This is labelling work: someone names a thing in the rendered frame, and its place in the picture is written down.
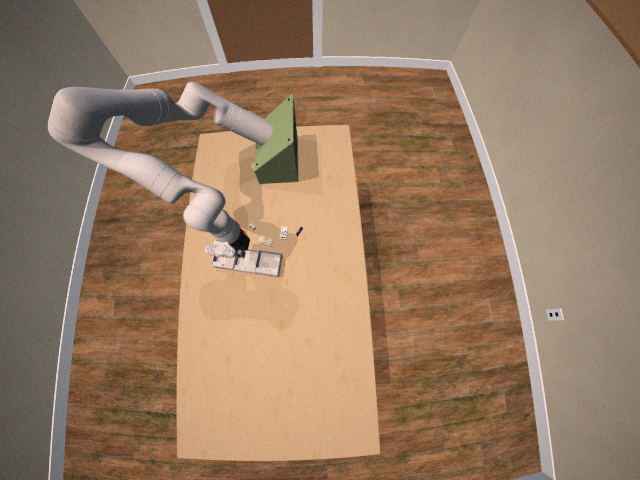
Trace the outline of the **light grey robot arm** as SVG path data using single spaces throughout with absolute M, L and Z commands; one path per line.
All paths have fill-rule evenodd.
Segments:
M 160 89 L 63 88 L 54 97 L 48 131 L 64 147 L 132 179 L 170 204 L 185 193 L 195 193 L 184 221 L 195 230 L 225 238 L 234 222 L 223 209 L 226 200 L 219 190 L 184 176 L 157 157 L 117 149 L 100 137 L 105 121 L 114 116 L 152 126 L 201 119 L 210 104 L 215 107 L 216 125 L 259 145 L 270 139 L 269 121 L 195 82 L 186 85 L 177 103 Z

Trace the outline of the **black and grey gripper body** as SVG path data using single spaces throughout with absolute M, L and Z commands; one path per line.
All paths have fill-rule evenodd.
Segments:
M 233 222 L 234 228 L 227 237 L 216 238 L 213 236 L 217 241 L 214 241 L 205 247 L 205 252 L 207 254 L 218 257 L 234 258 L 237 254 L 236 250 L 248 250 L 250 243 L 249 237 L 242 232 L 240 225 L 236 223 L 234 219 Z

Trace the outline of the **grey rack of three labelled bins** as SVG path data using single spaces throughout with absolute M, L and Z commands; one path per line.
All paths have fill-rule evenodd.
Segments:
M 225 258 L 225 257 L 214 256 L 211 266 L 215 268 L 226 269 L 226 270 L 233 270 L 233 271 L 239 271 L 239 272 L 245 272 L 245 273 L 259 274 L 259 275 L 266 274 L 265 276 L 268 275 L 272 277 L 275 277 L 275 276 L 279 277 L 282 258 L 283 258 L 282 253 L 266 251 L 266 250 L 252 250 L 252 249 L 248 249 L 245 252 L 246 252 L 245 259 L 243 259 L 242 257 L 238 258 L 237 256 L 235 258 Z M 244 266 L 247 266 L 247 267 L 244 267 Z

